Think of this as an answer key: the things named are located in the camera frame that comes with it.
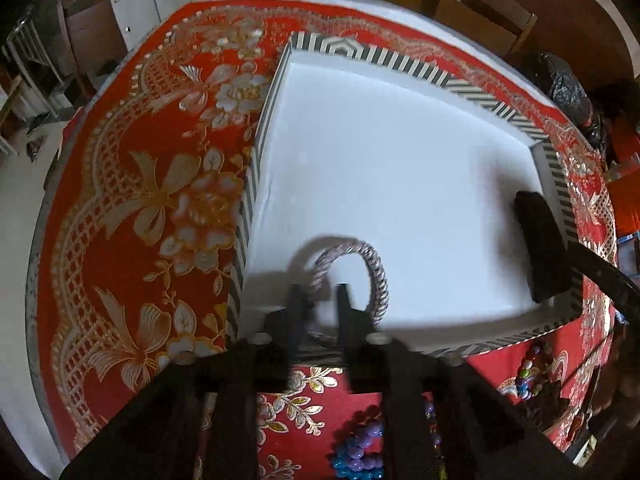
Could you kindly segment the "metal rack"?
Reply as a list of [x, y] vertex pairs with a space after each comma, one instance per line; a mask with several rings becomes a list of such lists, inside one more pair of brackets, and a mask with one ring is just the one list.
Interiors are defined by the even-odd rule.
[[60, 118], [63, 107], [55, 96], [55, 90], [64, 84], [64, 79], [43, 44], [35, 16], [36, 8], [29, 4], [6, 36], [4, 44], [35, 96], [50, 114]]

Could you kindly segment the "striped white tray box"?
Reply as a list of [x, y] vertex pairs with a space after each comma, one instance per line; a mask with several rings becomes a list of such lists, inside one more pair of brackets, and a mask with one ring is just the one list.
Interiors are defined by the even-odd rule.
[[260, 115], [229, 299], [246, 336], [309, 286], [333, 333], [347, 284], [381, 330], [465, 356], [533, 339], [582, 314], [582, 283], [537, 304], [513, 205], [544, 196], [577, 236], [548, 136], [464, 79], [352, 38], [293, 32]]

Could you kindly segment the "round dark wooden table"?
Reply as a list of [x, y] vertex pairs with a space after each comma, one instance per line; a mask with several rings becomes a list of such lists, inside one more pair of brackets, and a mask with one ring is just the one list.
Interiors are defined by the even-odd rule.
[[515, 0], [536, 15], [521, 55], [562, 58], [587, 91], [634, 78], [623, 34], [597, 0]]

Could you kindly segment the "dark wooden chair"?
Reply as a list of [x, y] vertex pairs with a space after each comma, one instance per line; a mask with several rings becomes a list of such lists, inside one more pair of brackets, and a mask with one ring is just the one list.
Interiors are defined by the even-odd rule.
[[116, 67], [128, 52], [111, 1], [56, 0], [56, 12], [73, 75], [84, 98], [91, 100], [98, 91], [91, 75], [104, 75], [104, 67]]

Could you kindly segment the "red gold floral tablecloth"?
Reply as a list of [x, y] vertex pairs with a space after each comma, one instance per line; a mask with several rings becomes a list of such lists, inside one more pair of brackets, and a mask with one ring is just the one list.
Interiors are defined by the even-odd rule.
[[236, 222], [258, 116], [293, 32], [400, 52], [418, 73], [498, 96], [547, 133], [573, 233], [606, 258], [614, 216], [600, 158], [521, 76], [428, 18], [343, 0], [202, 0], [155, 29], [64, 130], [32, 246], [29, 362], [61, 450], [75, 458], [183, 351], [228, 349]]

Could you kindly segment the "black plastic bag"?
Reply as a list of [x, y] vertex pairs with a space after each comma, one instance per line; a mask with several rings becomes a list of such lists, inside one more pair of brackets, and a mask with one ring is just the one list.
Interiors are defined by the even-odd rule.
[[570, 66], [551, 53], [536, 58], [539, 88], [578, 128], [601, 156], [608, 151], [608, 128]]

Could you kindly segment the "black fabric pouch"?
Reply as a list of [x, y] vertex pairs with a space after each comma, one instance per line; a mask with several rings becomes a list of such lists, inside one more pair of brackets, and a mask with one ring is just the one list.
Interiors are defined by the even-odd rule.
[[566, 247], [552, 211], [537, 192], [518, 191], [514, 212], [521, 227], [530, 261], [530, 290], [540, 304], [572, 286]]

